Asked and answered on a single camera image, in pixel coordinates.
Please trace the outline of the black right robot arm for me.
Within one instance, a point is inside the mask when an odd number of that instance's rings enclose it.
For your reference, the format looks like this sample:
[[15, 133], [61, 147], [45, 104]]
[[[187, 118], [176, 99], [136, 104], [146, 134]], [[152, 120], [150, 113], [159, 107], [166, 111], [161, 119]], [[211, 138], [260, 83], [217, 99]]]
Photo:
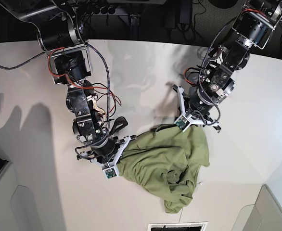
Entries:
[[128, 125], [121, 116], [111, 125], [111, 109], [97, 105], [95, 86], [86, 80], [91, 72], [86, 69], [88, 56], [83, 52], [93, 49], [82, 35], [82, 23], [73, 7], [65, 0], [54, 0], [53, 6], [66, 15], [58, 32], [50, 28], [39, 32], [41, 46], [49, 52], [48, 59], [54, 60], [56, 72], [52, 73], [56, 84], [68, 86], [67, 108], [75, 114], [73, 132], [83, 145], [75, 148], [78, 159], [94, 161], [103, 170], [116, 168], [124, 149], [136, 136], [119, 139], [114, 134]]

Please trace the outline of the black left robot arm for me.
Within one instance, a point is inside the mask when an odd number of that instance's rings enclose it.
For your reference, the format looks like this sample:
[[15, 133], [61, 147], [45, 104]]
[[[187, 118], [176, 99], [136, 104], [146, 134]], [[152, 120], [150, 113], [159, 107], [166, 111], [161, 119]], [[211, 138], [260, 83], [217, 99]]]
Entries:
[[174, 124], [183, 132], [190, 126], [210, 126], [220, 131], [219, 119], [212, 119], [210, 109], [226, 99], [234, 89], [231, 78], [243, 69], [252, 47], [264, 49], [282, 20], [282, 0], [247, 0], [236, 18], [228, 21], [220, 33], [231, 25], [236, 40], [227, 48], [210, 44], [202, 64], [196, 69], [197, 79], [187, 81], [194, 90], [186, 94], [184, 88], [173, 85], [179, 101], [180, 115]]

